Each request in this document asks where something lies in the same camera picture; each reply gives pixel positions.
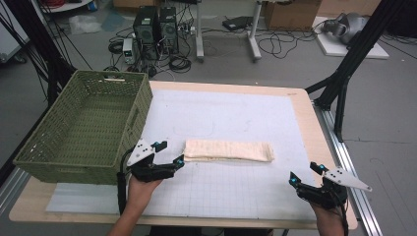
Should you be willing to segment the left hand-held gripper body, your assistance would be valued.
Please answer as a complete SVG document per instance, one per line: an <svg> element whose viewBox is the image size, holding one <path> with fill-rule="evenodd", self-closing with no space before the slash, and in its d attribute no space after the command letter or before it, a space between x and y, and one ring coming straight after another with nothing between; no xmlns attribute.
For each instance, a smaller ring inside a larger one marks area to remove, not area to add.
<svg viewBox="0 0 417 236"><path fill-rule="evenodd" d="M144 139L139 139L131 156L127 160L127 167L139 181L151 182L172 178L177 170L173 161L167 164L154 164L154 152L151 145Z"/></svg>

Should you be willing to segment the cream towel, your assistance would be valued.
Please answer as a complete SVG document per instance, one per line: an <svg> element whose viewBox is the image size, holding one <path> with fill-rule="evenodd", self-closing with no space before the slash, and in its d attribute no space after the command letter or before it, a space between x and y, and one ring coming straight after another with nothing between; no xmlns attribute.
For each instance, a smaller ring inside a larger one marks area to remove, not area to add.
<svg viewBox="0 0 417 236"><path fill-rule="evenodd" d="M274 152L265 142L187 140L183 151L186 161L248 160L272 162Z"/></svg>

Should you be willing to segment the green woven basket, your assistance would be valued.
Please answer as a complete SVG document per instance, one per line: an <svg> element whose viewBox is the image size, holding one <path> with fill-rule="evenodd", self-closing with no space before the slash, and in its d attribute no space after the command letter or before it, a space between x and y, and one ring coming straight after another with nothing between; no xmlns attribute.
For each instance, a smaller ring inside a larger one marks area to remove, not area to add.
<svg viewBox="0 0 417 236"><path fill-rule="evenodd" d="M46 183L114 185L142 135L152 91L144 73L78 71L14 164Z"/></svg>

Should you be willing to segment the person's right hand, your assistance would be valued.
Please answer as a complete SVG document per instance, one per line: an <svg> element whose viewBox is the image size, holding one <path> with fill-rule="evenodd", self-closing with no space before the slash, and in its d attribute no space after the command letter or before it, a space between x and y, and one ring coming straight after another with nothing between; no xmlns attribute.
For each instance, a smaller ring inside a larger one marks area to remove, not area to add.
<svg viewBox="0 0 417 236"><path fill-rule="evenodd" d="M335 209L325 209L317 204L311 204L315 213L319 228L339 227L342 225L342 218Z"/></svg>

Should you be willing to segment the person's left hand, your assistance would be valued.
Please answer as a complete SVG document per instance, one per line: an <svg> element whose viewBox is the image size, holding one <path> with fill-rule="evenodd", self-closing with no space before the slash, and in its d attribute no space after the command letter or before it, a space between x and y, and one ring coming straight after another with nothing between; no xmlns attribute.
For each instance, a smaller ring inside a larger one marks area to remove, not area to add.
<svg viewBox="0 0 417 236"><path fill-rule="evenodd" d="M128 199L125 210L131 215L140 217L150 202L153 191L161 180L142 182L135 176L129 181Z"/></svg>

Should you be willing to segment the white grid mat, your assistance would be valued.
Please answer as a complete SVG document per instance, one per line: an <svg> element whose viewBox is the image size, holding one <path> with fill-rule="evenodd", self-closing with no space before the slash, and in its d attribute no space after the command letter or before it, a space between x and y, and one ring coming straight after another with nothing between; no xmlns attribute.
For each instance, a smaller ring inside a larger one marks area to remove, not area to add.
<svg viewBox="0 0 417 236"><path fill-rule="evenodd" d="M149 142L166 141L157 163L169 163L189 140L267 142L271 162L188 162L153 192L147 216L312 220L308 203L288 183L314 177L289 97L157 89L144 127Z"/></svg>

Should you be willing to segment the black metal stand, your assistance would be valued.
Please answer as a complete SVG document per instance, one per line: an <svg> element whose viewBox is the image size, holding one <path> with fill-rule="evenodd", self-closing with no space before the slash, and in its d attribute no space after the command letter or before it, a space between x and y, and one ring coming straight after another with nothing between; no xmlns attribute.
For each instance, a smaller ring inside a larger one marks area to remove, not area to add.
<svg viewBox="0 0 417 236"><path fill-rule="evenodd" d="M0 23L24 49L34 65L38 77L47 82L47 94L45 96L48 106L51 106L76 72L76 68L59 52L30 0L0 0L0 6L8 7L43 60L43 62L39 61L14 29L11 21L6 20L0 14Z"/></svg>
<svg viewBox="0 0 417 236"><path fill-rule="evenodd" d="M314 100L314 104L322 110L329 111L332 103L337 99L333 132L341 143L343 143L342 126L349 81L372 47L382 36L386 27L407 1L381 0L369 22L359 33L358 39L348 50L337 69L326 79L306 88L307 93L323 89L321 95Z"/></svg>

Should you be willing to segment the white desk leg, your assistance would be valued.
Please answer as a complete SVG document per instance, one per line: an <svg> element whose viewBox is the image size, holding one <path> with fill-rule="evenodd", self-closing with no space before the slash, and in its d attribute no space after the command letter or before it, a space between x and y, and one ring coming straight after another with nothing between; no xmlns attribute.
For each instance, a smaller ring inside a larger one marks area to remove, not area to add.
<svg viewBox="0 0 417 236"><path fill-rule="evenodd" d="M261 15L262 5L263 3L261 0L255 1L255 9L254 9L254 15L253 15L253 20L252 20L252 26L251 26L251 29L248 31L248 41L249 41L249 44L253 53L254 62L257 62L258 60L262 58L259 45L256 41L256 32L257 32L259 18Z"/></svg>
<svg viewBox="0 0 417 236"><path fill-rule="evenodd" d="M200 62L204 61L204 44L203 44L203 35L202 35L202 14L201 14L201 4L202 0L196 0L196 12L197 12L197 24L196 24L196 54L197 59Z"/></svg>

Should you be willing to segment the white floor board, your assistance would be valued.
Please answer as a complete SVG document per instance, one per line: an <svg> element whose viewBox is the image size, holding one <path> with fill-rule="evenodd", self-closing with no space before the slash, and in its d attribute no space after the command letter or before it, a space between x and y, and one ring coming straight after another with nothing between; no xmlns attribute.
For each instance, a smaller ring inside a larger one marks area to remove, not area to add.
<svg viewBox="0 0 417 236"><path fill-rule="evenodd" d="M348 50L347 46L331 33L322 32L322 26L326 17L315 17L312 27L317 34L317 42L326 56L344 57ZM367 59L387 60L389 55L377 43L366 56Z"/></svg>

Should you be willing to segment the grey robot head shell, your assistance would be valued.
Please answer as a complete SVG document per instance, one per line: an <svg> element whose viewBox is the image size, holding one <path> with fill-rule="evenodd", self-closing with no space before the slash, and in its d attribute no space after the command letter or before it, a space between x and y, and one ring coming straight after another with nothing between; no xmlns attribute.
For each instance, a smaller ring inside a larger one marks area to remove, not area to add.
<svg viewBox="0 0 417 236"><path fill-rule="evenodd" d="M343 44L348 45L359 35L368 21L368 17L357 13L341 13L335 19L325 20L322 31L331 33Z"/></svg>

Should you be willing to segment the clear plastic bag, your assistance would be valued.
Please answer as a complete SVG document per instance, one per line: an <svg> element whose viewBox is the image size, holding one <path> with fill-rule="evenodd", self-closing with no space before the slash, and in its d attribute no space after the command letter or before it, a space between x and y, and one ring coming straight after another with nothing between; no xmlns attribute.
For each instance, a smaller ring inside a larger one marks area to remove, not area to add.
<svg viewBox="0 0 417 236"><path fill-rule="evenodd" d="M101 24L94 16L78 15L69 19L72 34L95 33L101 31Z"/></svg>

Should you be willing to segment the flat black device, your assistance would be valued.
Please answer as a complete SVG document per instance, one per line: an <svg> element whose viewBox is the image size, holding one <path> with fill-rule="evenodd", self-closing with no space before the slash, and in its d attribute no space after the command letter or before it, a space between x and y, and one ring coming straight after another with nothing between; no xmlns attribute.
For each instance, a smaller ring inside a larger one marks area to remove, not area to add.
<svg viewBox="0 0 417 236"><path fill-rule="evenodd" d="M249 27L252 20L252 17L237 17L223 21L222 25L230 31L236 31Z"/></svg>

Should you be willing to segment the brown cardboard box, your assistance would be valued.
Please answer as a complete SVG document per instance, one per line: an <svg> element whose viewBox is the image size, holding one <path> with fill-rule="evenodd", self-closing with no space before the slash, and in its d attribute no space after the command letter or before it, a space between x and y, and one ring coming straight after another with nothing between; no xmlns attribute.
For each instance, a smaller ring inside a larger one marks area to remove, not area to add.
<svg viewBox="0 0 417 236"><path fill-rule="evenodd" d="M323 0L267 2L265 23L269 30L310 31Z"/></svg>

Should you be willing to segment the white cabinet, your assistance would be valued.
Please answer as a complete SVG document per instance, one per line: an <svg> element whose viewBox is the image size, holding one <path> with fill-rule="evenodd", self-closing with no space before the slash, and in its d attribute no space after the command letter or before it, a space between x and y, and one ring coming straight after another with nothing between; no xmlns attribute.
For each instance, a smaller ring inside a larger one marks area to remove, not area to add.
<svg viewBox="0 0 417 236"><path fill-rule="evenodd" d="M21 49L21 45L6 30L1 21L15 30L24 42L28 42L29 38L7 5L0 3L0 63L7 63Z"/></svg>

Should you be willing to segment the aluminium rail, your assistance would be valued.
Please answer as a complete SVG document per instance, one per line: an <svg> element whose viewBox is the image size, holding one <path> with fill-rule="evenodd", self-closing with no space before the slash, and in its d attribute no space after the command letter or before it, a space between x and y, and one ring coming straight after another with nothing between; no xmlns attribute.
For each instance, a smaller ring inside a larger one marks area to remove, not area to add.
<svg viewBox="0 0 417 236"><path fill-rule="evenodd" d="M328 140L328 146L332 153L334 163L338 167L357 177L357 171L351 160L348 148L345 142L340 142L333 131L334 118L330 111L322 110L314 107L316 115L321 124L322 130ZM354 219L359 223L361 229L364 230L366 236L383 236L380 224L372 210L366 192L359 189L351 189L348 191L349 205L355 214Z"/></svg>
<svg viewBox="0 0 417 236"><path fill-rule="evenodd" d="M4 214L29 177L30 175L26 171L17 167L6 178L6 181L0 187L0 216Z"/></svg>

